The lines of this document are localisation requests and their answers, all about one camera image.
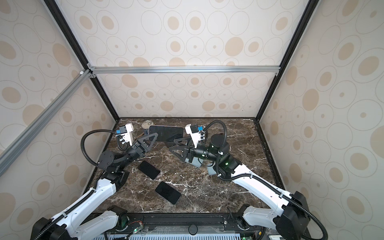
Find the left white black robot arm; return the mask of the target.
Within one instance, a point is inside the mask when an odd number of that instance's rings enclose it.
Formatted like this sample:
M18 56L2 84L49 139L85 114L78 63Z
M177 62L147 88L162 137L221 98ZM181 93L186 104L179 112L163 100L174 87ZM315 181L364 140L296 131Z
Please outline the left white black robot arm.
M33 226L32 240L91 240L113 229L122 221L125 210L108 210L90 221L86 218L106 199L114 195L127 181L129 172L125 166L148 153L158 138L158 133L138 138L122 154L102 152L98 162L94 162L85 149L86 138L102 130L93 130L83 135L81 150L86 160L104 173L94 188L73 202L52 218L41 218Z

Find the black phone case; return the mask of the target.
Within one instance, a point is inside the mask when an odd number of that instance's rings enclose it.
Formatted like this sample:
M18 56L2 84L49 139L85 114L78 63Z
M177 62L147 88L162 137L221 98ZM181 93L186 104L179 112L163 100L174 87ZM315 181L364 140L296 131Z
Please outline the black phone case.
M184 128L172 126L152 125L149 127L149 134L157 133L157 142L171 143L175 139L181 139L184 135Z

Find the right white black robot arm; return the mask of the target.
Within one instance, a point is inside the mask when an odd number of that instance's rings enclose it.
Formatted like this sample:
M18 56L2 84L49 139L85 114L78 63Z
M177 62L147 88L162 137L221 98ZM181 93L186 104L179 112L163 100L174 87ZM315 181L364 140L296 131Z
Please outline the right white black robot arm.
M186 125L187 138L175 139L170 152L181 162L194 160L213 163L212 174L220 180L237 184L263 201L268 209L246 206L240 216L247 227L260 226L276 230L286 240L308 240L305 232L313 221L329 238L321 221L309 211L306 197L290 193L264 180L230 153L228 129L224 122L214 120L206 126Z

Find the light blue phone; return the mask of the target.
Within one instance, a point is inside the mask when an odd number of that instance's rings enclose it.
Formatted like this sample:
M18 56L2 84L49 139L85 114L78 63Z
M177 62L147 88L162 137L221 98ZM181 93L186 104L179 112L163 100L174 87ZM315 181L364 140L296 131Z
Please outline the light blue phone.
M186 159L185 163L193 165L197 168L200 168L203 164L203 162L199 158L196 158L196 157L194 157L191 162L190 162L190 159Z
M216 172L214 166L207 167L207 171L208 171L209 176L212 176L212 175L216 175L216 174L217 174L217 172Z

